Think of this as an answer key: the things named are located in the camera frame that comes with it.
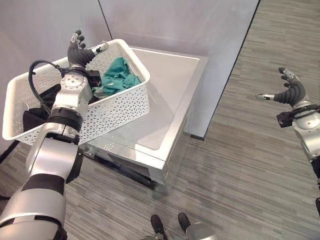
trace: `robotic hand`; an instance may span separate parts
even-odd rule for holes
[[[80,30],[72,35],[68,68],[50,63],[61,72],[61,90],[26,158],[28,179],[0,216],[1,240],[67,239],[65,184],[79,176],[83,160],[79,132],[93,96],[91,87],[101,84],[99,71],[86,70],[86,65],[108,48],[103,42],[84,49],[84,39]],[[29,79],[39,62],[31,65]]]
[[[305,87],[293,72],[284,67],[280,67],[279,72],[283,74],[281,78],[287,81],[284,86],[288,90],[278,94],[258,94],[256,98],[273,100],[292,107],[292,111],[276,116],[278,123],[282,128],[293,127],[318,178],[320,189],[320,106],[310,102]],[[315,203],[320,214],[320,198],[317,198]]]

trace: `fingertip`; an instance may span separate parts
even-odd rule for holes
[[[281,78],[282,78],[283,80],[288,80],[288,77],[287,77],[286,75],[282,75]]]
[[[81,44],[79,45],[79,47],[80,47],[81,49],[84,49],[84,48],[86,47],[86,44],[85,44],[85,43],[81,43]]]
[[[79,30],[75,31],[74,33],[78,34],[78,36],[79,36],[79,35],[81,35],[81,30],[79,29]]]
[[[81,36],[78,37],[78,40],[79,40],[80,42],[82,42],[83,40],[85,40],[85,37],[81,35]]]
[[[279,73],[284,74],[284,71],[286,70],[285,67],[279,67]]]

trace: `black cable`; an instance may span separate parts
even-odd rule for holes
[[[38,99],[38,101],[40,102],[40,105],[44,108],[44,110],[50,115],[50,109],[49,107],[44,103],[43,99],[41,98],[40,94],[37,92],[36,90],[36,87],[34,85],[34,81],[33,81],[33,75],[35,75],[36,73],[34,72],[34,69],[35,67],[38,65],[38,64],[42,64],[42,63],[45,63],[45,64],[50,64],[52,65],[54,68],[58,69],[59,71],[61,71],[61,68],[59,65],[56,65],[56,64],[53,64],[52,62],[50,61],[46,61],[46,60],[37,60],[37,61],[34,61],[30,68],[29,68],[29,76],[28,76],[28,80],[29,80],[29,85],[30,85],[30,88],[31,88],[31,91],[33,93],[33,95],[36,97],[36,99]]]
[[[102,10],[102,6],[101,6],[101,3],[100,3],[100,0],[98,0],[98,3],[99,3],[99,6],[100,6],[100,9],[101,9],[102,16],[103,16],[103,18],[104,18],[104,22],[105,22],[105,24],[106,24],[106,27],[108,28],[108,31],[109,31],[109,34],[110,34],[110,38],[111,38],[111,40],[113,40],[113,37],[112,37],[111,31],[110,31],[109,25],[108,25],[108,23],[107,23],[107,19],[106,19],[105,13],[104,13],[104,11]]]
[[[4,200],[4,201],[7,201],[7,200],[10,200],[10,196],[0,196],[0,200]]]
[[[7,156],[13,151],[13,149],[15,149],[15,147],[19,144],[20,142],[18,140],[14,140],[10,146],[2,153],[2,155],[0,156],[0,164],[7,158]],[[10,197],[9,196],[1,196],[0,195],[0,201],[4,200],[7,201],[9,200]]]
[[[15,149],[15,147],[19,144],[20,142],[18,140],[14,140],[10,146],[2,153],[0,156],[0,164],[6,159],[6,157]]]

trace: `silver metal arm segment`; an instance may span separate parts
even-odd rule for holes
[[[279,114],[278,122],[282,128],[293,127],[318,178],[320,188],[320,106],[309,100],[295,73],[284,67],[280,67],[279,72],[283,74],[281,78],[287,81],[284,86],[288,90],[278,94],[258,94],[256,98],[291,105],[292,111]],[[317,198],[316,206],[320,214],[320,198]]]
[[[93,50],[84,50],[79,45],[83,40],[81,31],[72,35],[68,49],[70,67],[60,82],[61,90],[47,123],[26,158],[28,179],[0,216],[0,240],[67,239],[63,229],[65,184],[80,173],[83,155],[78,148],[79,132],[92,98],[85,66],[108,48],[107,43],[102,43]]]

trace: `green towel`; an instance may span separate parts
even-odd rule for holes
[[[103,99],[139,83],[138,76],[130,73],[127,61],[123,57],[118,57],[103,75],[101,86],[93,87],[92,92],[97,98]]]

